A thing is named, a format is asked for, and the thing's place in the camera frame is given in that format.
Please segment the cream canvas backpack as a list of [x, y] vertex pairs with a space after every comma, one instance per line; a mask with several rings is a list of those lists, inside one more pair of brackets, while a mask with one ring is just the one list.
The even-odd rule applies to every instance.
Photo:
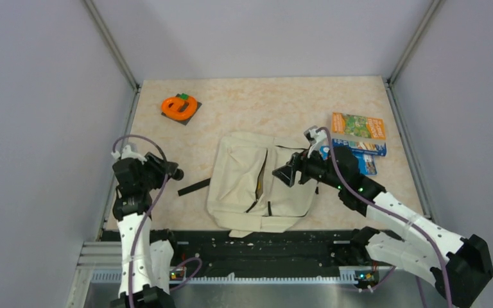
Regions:
[[308, 149], [299, 137], [231, 132], [221, 138], [212, 175], [177, 192], [179, 198], [207, 189], [204, 205], [215, 224], [231, 238], [253, 233], [280, 234], [306, 217], [316, 203], [318, 185], [288, 187], [273, 176], [292, 154]]

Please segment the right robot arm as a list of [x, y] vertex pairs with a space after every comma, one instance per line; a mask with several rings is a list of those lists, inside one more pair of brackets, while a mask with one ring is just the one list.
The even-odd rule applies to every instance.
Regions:
[[347, 208], [387, 227], [356, 232], [350, 254], [358, 264], [373, 260], [401, 268], [432, 285], [451, 306], [472, 307], [493, 278], [486, 240], [476, 234], [464, 237], [426, 219], [362, 174], [358, 164], [351, 150], [338, 146], [326, 157], [293, 153], [272, 175], [288, 187], [314, 180], [337, 189]]

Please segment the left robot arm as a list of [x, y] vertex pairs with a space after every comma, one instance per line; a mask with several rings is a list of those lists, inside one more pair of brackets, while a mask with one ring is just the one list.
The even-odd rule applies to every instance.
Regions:
[[168, 180], [181, 180], [184, 172], [175, 162], [166, 162], [152, 153], [142, 155], [126, 146], [113, 152], [112, 166], [117, 180], [117, 197], [112, 214], [121, 241], [121, 282], [110, 307], [174, 307], [170, 296], [171, 265], [180, 257], [180, 248], [171, 234], [152, 241], [151, 208], [153, 190], [162, 192]]

